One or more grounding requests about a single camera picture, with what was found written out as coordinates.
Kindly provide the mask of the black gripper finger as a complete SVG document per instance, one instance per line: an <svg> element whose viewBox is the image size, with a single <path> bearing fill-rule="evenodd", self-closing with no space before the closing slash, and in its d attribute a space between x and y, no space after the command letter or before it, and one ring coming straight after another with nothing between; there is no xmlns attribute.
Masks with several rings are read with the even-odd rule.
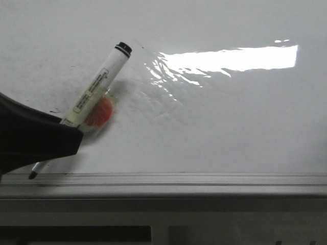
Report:
<svg viewBox="0 0 327 245"><path fill-rule="evenodd" d="M60 121L1 94L1 175L36 162L75 155L83 133Z"/></svg>

